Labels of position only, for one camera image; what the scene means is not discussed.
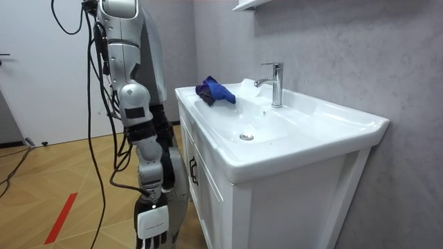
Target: faucet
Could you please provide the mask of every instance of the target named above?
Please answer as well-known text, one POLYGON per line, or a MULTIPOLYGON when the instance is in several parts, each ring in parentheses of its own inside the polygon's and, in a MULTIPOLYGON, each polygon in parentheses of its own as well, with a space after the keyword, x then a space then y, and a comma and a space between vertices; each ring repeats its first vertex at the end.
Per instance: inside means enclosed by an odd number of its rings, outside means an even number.
POLYGON ((265 63, 263 65, 272 65, 273 77, 269 79, 256 80, 254 81, 255 87, 261 87, 265 83, 272 83, 272 107, 280 108, 282 107, 283 99, 283 66, 282 62, 278 63, 265 63))

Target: faucet handle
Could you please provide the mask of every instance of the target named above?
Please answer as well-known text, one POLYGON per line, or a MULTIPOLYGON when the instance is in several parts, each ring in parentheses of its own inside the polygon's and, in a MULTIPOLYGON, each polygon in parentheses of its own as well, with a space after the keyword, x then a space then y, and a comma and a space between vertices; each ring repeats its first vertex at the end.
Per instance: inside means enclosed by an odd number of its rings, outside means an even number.
POLYGON ((283 69, 283 67, 284 67, 284 63, 283 62, 263 63, 262 66, 264 66, 264 65, 272 65, 272 68, 274 70, 283 69))

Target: white shelf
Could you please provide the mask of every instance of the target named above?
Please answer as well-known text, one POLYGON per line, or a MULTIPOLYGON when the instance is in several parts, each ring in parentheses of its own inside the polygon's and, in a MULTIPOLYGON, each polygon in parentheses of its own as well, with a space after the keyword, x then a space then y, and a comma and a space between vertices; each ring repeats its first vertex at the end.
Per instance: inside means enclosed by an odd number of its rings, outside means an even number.
POLYGON ((233 9, 233 11, 255 11, 255 7, 269 1, 272 0, 239 0, 238 5, 233 9))

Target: herringbone floor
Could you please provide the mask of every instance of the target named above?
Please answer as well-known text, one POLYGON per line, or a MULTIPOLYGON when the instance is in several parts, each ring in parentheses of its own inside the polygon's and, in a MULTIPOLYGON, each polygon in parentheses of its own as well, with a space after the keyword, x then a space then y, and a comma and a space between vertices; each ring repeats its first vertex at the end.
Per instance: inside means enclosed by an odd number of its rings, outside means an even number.
MULTIPOLYGON (((175 127, 181 148, 180 128, 175 127)), ((133 211, 138 194, 110 186, 113 144, 110 136, 93 139, 104 179, 107 210, 95 249, 134 249, 133 211)), ((1 149, 0 156, 25 147, 1 149)), ((14 169, 24 152, 0 158, 0 181, 14 169)), ((135 154, 116 181, 137 185, 135 154)), ((0 199, 0 248, 87 249, 90 248, 102 209, 102 199, 87 140, 40 147, 29 153, 0 199), (44 245, 67 198, 78 193, 55 243, 44 245)), ((197 213, 189 204, 181 228, 178 249, 206 248, 197 213)))

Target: red line on floor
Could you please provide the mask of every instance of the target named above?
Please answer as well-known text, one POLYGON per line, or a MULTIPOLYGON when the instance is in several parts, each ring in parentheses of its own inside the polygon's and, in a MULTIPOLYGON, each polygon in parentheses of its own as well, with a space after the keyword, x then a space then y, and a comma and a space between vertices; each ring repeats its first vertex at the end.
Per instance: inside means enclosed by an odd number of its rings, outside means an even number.
POLYGON ((71 210, 72 205, 74 204, 75 198, 77 197, 78 193, 70 194, 68 197, 68 200, 64 204, 64 207, 62 211, 60 212, 60 215, 58 216, 57 220, 54 223, 53 229, 49 232, 48 238, 46 238, 46 241, 44 242, 44 245, 49 243, 54 243, 58 233, 62 229, 63 223, 66 220, 69 211, 71 210))

